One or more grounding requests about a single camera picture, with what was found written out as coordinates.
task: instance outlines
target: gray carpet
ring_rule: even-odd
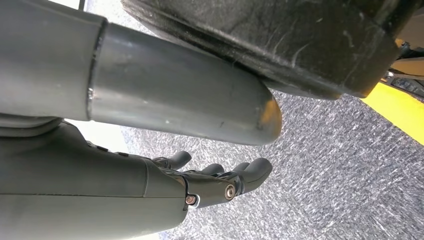
[[[146,31],[118,0],[90,0],[88,11]],[[257,157],[274,171],[258,190],[189,212],[171,240],[424,239],[424,147],[353,97],[323,101],[276,93],[281,137],[241,146],[122,128],[130,151],[147,157],[186,150],[186,169],[231,169]]]

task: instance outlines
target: gray metal tube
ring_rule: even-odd
[[[0,113],[87,121],[106,19],[43,0],[0,1]]]
[[[281,130],[271,92],[218,58],[110,24],[92,80],[95,121],[263,145]]]
[[[1,1],[0,22],[0,113],[247,145],[280,134],[270,91],[214,56],[49,1]]]

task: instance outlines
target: screw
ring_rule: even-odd
[[[234,187],[234,185],[229,184],[228,186],[226,186],[225,199],[232,200],[235,195],[236,195],[236,188]]]
[[[196,197],[193,195],[188,195],[187,197],[185,197],[185,203],[188,205],[193,205],[196,203]]]

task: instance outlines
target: yellow stripe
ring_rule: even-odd
[[[364,103],[424,145],[424,104],[393,87],[378,83]]]

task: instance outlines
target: black mechanical finger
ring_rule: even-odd
[[[218,163],[213,163],[207,167],[205,167],[202,171],[200,171],[200,174],[212,176],[214,174],[223,173],[224,168],[222,165]]]
[[[237,165],[233,171],[243,171],[245,170],[248,166],[250,165],[250,163],[248,162],[242,162],[239,165]]]

